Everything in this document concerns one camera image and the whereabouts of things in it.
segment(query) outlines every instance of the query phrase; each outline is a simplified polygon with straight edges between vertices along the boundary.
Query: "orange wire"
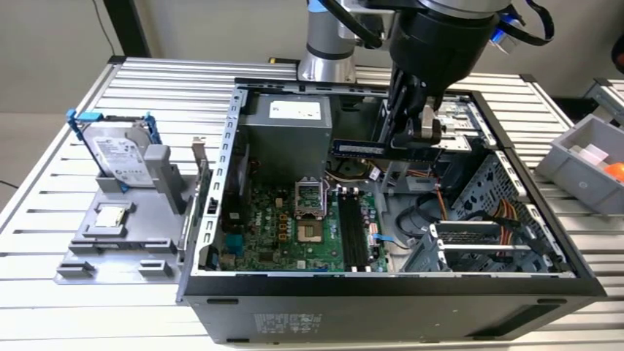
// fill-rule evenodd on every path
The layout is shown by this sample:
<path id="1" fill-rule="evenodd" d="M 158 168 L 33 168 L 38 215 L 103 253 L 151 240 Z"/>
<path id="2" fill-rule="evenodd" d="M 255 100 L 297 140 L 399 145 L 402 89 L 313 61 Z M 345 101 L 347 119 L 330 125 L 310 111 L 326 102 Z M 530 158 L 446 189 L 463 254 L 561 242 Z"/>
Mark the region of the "orange wire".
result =
<path id="1" fill-rule="evenodd" d="M 511 212 L 511 214 L 513 214 L 513 220 L 517 220 L 515 208 L 511 206 L 511 204 L 510 204 L 509 201 L 505 200 L 505 202 L 506 202 L 506 206 L 509 207 L 510 212 Z M 507 238 L 506 238 L 506 245 L 510 245 L 510 238 L 511 238 L 511 236 L 513 236 L 513 233 L 509 232 L 509 236 L 507 236 Z"/>
<path id="2" fill-rule="evenodd" d="M 502 218 L 506 218 L 506 204 L 505 200 L 499 200 L 499 203 L 502 204 Z M 499 226 L 499 244 L 505 245 L 505 240 L 506 240 L 506 231 L 502 226 Z"/>
<path id="3" fill-rule="evenodd" d="M 446 220 L 446 208 L 443 208 L 443 200 L 441 199 L 439 188 L 435 188 L 435 194 L 437 194 L 437 202 L 439 203 L 441 218 L 445 221 Z"/>

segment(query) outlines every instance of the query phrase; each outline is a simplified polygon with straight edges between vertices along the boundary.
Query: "black cable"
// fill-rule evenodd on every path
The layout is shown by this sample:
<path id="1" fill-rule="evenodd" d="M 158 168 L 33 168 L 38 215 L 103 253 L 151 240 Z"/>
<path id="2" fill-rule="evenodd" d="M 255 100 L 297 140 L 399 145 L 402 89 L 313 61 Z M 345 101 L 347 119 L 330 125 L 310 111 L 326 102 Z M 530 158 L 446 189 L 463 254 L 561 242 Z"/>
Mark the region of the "black cable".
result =
<path id="1" fill-rule="evenodd" d="M 419 233 L 407 232 L 407 231 L 402 228 L 402 226 L 401 226 L 402 217 L 405 217 L 406 215 L 409 215 L 410 212 L 415 212 L 415 214 L 418 214 L 418 216 L 419 216 L 425 221 L 427 221 L 429 223 L 435 223 L 435 222 L 438 222 L 438 221 L 441 220 L 439 218 L 430 216 L 430 215 L 429 215 L 427 213 L 425 213 L 425 212 L 422 211 L 422 209 L 419 208 L 419 206 L 421 206 L 426 201 L 430 201 L 430 200 L 433 200 L 433 199 L 437 199 L 437 196 L 435 196 L 434 193 L 426 193 L 426 194 L 418 196 L 418 197 L 415 198 L 415 203 L 414 203 L 414 205 L 406 207 L 406 208 L 398 213 L 398 215 L 397 215 L 397 216 L 394 217 L 394 219 L 393 219 L 393 224 L 394 224 L 394 227 L 398 229 L 398 232 L 401 232 L 401 234 L 405 235 L 405 236 L 407 236 L 409 238 L 419 239 L 419 238 L 423 236 L 423 234 L 425 234 L 425 232 L 422 232 L 418 228 L 415 228 L 415 229 L 419 231 Z"/>
<path id="2" fill-rule="evenodd" d="M 318 0 L 341 24 L 359 37 L 366 46 L 375 49 L 382 45 L 381 39 L 361 25 L 335 0 Z"/>
<path id="3" fill-rule="evenodd" d="M 407 232 L 405 229 L 402 229 L 402 226 L 401 226 L 401 219 L 402 217 L 405 217 L 406 215 L 409 215 L 409 213 L 413 211 L 413 206 L 409 206 L 406 207 L 399 213 L 398 215 L 393 218 L 393 225 L 394 227 L 398 229 L 398 232 L 401 232 L 402 235 L 405 235 L 406 237 L 409 238 L 415 238 L 415 239 L 419 239 L 423 235 L 423 233 L 413 233 L 413 232 Z"/>
<path id="4" fill-rule="evenodd" d="M 93 3 L 93 7 L 95 8 L 97 22 L 99 22 L 101 32 L 103 33 L 103 36 L 105 36 L 106 41 L 107 41 L 107 45 L 110 46 L 111 55 L 114 56 L 113 43 L 110 42 L 110 38 L 107 37 L 106 29 L 103 29 L 103 24 L 101 23 L 99 9 L 97 8 L 95 0 L 90 0 L 90 2 Z"/>
<path id="5" fill-rule="evenodd" d="M 3 185 L 6 185 L 6 186 L 10 186 L 10 187 L 14 188 L 14 189 L 18 189 L 18 188 L 19 188 L 15 184 L 9 183 L 7 181 L 0 180 L 0 184 L 3 184 Z"/>
<path id="6" fill-rule="evenodd" d="M 387 240 L 387 241 L 383 241 L 383 243 L 391 243 L 391 244 L 394 244 L 394 245 L 398 247 L 398 249 L 409 250 L 409 248 L 407 248 L 406 246 L 399 245 L 394 240 L 391 240 L 391 241 L 389 241 L 389 240 Z"/>
<path id="7" fill-rule="evenodd" d="M 429 223 L 438 222 L 441 218 L 430 216 L 425 211 L 422 211 L 419 206 L 423 205 L 426 201 L 430 201 L 433 199 L 437 199 L 437 196 L 434 193 L 430 192 L 427 194 L 423 194 L 422 196 L 418 197 L 418 199 L 415 200 L 415 205 L 413 206 L 413 211 L 415 212 L 415 214 Z"/>
<path id="8" fill-rule="evenodd" d="M 553 22 L 553 17 L 550 16 L 547 10 L 545 7 L 537 5 L 533 0 L 526 0 L 527 6 L 533 9 L 534 12 L 537 12 L 538 18 L 542 20 L 542 25 L 543 25 L 543 39 L 539 37 L 535 37 L 533 34 L 529 34 L 527 32 L 522 31 L 521 29 L 513 27 L 510 24 L 507 24 L 503 20 L 498 21 L 498 29 L 503 31 L 509 36 L 519 40 L 521 42 L 525 42 L 529 45 L 533 46 L 543 46 L 547 44 L 554 37 L 554 22 Z"/>

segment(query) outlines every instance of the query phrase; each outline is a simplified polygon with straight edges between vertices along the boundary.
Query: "blue cable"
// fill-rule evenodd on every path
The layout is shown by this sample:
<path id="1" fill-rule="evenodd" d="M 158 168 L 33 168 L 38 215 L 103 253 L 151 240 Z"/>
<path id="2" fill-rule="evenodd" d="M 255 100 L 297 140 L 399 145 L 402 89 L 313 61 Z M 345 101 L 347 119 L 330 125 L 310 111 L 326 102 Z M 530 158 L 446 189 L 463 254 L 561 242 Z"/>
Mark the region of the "blue cable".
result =
<path id="1" fill-rule="evenodd" d="M 394 239 L 387 236 L 387 235 L 381 235 L 381 234 L 373 234 L 371 237 L 375 239 L 375 240 L 379 240 L 379 241 L 387 241 L 389 243 L 394 244 L 395 246 L 398 246 L 402 250 L 409 250 L 407 247 L 399 245 Z"/>

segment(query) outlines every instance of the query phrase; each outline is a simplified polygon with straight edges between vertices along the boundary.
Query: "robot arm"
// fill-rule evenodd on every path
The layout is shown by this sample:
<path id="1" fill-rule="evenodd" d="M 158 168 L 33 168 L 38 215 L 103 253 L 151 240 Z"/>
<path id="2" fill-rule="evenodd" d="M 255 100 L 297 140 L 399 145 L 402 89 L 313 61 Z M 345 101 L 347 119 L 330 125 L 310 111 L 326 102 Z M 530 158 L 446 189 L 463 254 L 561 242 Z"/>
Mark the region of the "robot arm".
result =
<path id="1" fill-rule="evenodd" d="M 317 0 L 367 48 L 382 40 L 353 18 L 335 0 Z M 434 145 L 441 125 L 434 118 L 446 88 L 465 78 L 491 37 L 510 37 L 543 45 L 553 37 L 546 9 L 531 0 L 530 8 L 543 22 L 545 39 L 521 30 L 521 17 L 510 0 L 358 0 L 359 7 L 395 12 L 389 33 L 393 72 L 389 83 L 390 128 L 386 143 L 393 148 Z"/>

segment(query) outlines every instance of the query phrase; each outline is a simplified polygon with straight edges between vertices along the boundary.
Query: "motherboard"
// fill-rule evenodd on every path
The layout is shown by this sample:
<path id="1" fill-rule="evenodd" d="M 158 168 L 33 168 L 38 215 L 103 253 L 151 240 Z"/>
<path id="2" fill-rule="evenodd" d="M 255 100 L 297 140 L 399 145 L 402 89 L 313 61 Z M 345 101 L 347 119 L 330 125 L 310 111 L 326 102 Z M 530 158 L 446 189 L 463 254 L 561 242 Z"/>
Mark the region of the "motherboard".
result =
<path id="1" fill-rule="evenodd" d="M 290 186 L 257 186 L 251 190 L 247 209 L 247 225 L 242 233 L 227 233 L 225 254 L 219 257 L 223 271 L 350 271 L 345 265 L 345 249 L 351 246 L 363 248 L 367 271 L 385 272 L 385 252 L 379 243 L 370 241 L 370 223 L 378 228 L 374 200 L 370 194 L 357 196 L 357 215 L 341 218 L 343 209 L 338 206 L 338 192 L 323 189 L 326 214 L 315 216 L 295 215 L 298 206 L 318 206 L 310 187 L 295 189 Z M 342 226 L 349 222 L 359 227 L 343 242 Z"/>

